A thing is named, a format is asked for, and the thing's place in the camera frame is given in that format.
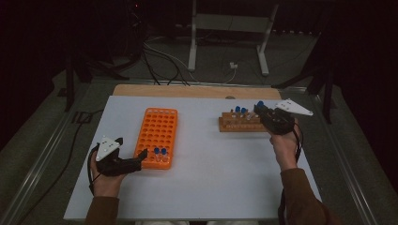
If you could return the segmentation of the black tripod stand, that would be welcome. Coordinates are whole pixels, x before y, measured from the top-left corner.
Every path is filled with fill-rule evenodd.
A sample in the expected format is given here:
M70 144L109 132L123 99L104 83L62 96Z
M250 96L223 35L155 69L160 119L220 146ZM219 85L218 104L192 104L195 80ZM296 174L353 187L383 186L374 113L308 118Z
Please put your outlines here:
M67 99L65 111L68 112L75 101L74 92L74 74L78 76L83 76L88 80L92 79L92 76L88 72L87 65L98 68L100 71L104 72L107 76L120 81L127 81L128 78L119 75L114 70L109 67L104 66L101 62L93 59L88 54L77 51L68 52L66 57L66 89L65 96Z
M309 95L318 95L320 91L323 91L322 113L326 121L330 124L330 109L333 86L333 71L330 64L306 63L299 75L285 82L273 84L271 87L276 89L285 89L307 78L312 78L306 87L306 92Z

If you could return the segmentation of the grey metal stand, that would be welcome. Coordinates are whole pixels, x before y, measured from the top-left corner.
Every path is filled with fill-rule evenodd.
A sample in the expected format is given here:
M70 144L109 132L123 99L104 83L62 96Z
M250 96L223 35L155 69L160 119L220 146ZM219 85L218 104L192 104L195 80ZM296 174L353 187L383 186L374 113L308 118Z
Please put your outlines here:
M267 76L269 74L269 68L265 50L268 45L268 39L278 8L278 4L273 4L270 14L266 17L205 14L197 11L197 0L192 0L191 47L188 60L188 71L194 72L196 67L196 33L198 30L234 31L263 34L264 38L262 42L256 46L256 53L261 74Z

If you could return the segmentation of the person's right hand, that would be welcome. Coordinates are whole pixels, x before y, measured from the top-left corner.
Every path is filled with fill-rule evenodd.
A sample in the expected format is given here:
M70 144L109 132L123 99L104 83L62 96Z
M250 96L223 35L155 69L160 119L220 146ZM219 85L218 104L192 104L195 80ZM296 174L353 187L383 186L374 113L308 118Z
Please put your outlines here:
M301 136L299 120L295 120L294 130L284 135L270 134L270 143L273 146L277 163L281 171L296 169L298 160L296 153Z

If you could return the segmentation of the dark equipment rack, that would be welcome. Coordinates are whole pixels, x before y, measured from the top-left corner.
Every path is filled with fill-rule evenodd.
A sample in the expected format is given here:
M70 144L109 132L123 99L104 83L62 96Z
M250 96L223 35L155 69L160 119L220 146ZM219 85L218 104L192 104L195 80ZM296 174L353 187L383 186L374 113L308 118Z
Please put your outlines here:
M127 16L127 39L124 54L131 60L141 57L146 35L142 0L124 0Z

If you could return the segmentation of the white table mat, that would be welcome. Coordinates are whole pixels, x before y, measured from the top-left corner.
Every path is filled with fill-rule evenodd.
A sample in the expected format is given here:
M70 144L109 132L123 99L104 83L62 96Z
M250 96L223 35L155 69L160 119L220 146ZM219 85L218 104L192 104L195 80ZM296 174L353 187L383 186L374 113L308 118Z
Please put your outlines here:
M265 132L221 132L218 118L252 99L109 97L95 143L123 138L132 156L145 110L178 111L174 159L168 170L128 175L120 189L121 220L265 220L275 218L282 182Z

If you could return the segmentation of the wooden test tube rack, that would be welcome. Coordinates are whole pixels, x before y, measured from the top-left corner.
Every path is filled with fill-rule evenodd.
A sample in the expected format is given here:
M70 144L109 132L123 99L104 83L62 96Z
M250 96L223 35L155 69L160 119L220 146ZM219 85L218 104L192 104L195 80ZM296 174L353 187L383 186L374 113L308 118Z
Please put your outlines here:
M220 132L267 132L253 112L223 112L219 117Z

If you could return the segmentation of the metal floor rail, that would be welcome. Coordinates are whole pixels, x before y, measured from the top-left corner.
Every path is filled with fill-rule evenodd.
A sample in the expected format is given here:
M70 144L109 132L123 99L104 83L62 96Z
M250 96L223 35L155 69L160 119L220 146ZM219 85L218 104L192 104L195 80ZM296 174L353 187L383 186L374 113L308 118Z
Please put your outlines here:
M323 102L321 98L319 96L310 96L310 99L314 106L315 116L320 120L322 128L327 133L327 136L331 141L331 148L334 152L337 164L363 224L379 225L376 221L375 214L364 195L362 187L360 186L360 183L346 158L343 147L339 144L336 134L324 118Z
M0 155L0 198L7 202L0 225L18 225L54 154L68 150L61 141L88 89L87 83L78 85L69 110L62 98L51 95Z

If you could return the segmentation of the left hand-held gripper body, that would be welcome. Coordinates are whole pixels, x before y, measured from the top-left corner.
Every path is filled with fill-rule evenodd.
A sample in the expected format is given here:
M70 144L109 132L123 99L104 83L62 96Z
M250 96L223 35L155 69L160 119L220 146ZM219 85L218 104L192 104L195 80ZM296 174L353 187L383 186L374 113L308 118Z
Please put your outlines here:
M136 162L135 157L123 159L119 156L120 146L118 146L115 140L106 136L102 137L101 141L95 147L99 173L105 176L119 176L142 170L142 162Z

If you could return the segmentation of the orange plastic tube rack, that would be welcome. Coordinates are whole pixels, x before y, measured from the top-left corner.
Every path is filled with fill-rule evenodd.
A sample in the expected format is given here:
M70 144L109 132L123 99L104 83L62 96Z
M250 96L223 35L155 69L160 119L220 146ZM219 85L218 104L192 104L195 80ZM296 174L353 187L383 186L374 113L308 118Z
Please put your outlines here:
M137 152L147 149L147 158L142 161L143 169L168 170L172 166L176 130L178 124L178 111L176 109L147 108L136 142L134 157ZM168 161L157 162L154 148L166 148Z

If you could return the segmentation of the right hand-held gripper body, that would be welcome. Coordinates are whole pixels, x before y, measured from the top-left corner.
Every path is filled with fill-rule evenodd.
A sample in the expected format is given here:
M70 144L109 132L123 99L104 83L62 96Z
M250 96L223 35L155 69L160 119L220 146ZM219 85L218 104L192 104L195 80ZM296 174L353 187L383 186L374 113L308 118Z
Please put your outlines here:
M292 114L312 116L314 113L307 110L297 102L288 98L275 104L273 112L267 112L262 108L262 114L258 115L260 122L270 132L276 135L284 135L294 130L295 119Z

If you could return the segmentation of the person's left hand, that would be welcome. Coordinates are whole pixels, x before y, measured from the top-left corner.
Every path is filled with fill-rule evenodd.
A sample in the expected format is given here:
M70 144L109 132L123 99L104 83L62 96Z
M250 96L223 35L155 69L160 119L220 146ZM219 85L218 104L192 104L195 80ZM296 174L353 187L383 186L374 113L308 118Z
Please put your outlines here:
M92 188L94 196L117 198L126 175L104 176L100 174L97 169L96 157L97 153L94 153L90 159L90 173L93 178Z

